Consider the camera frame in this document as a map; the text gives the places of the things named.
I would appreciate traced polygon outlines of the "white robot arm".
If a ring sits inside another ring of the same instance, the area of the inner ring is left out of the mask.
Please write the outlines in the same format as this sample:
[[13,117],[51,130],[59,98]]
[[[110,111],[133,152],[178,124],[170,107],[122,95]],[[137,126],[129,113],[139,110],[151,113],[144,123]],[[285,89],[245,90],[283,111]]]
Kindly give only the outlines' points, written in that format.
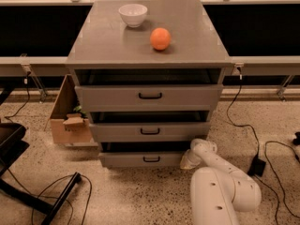
[[190,199],[194,225],[240,225],[236,212],[255,210],[262,201],[258,184],[217,154],[217,145],[194,139],[182,156],[180,168],[190,170]]

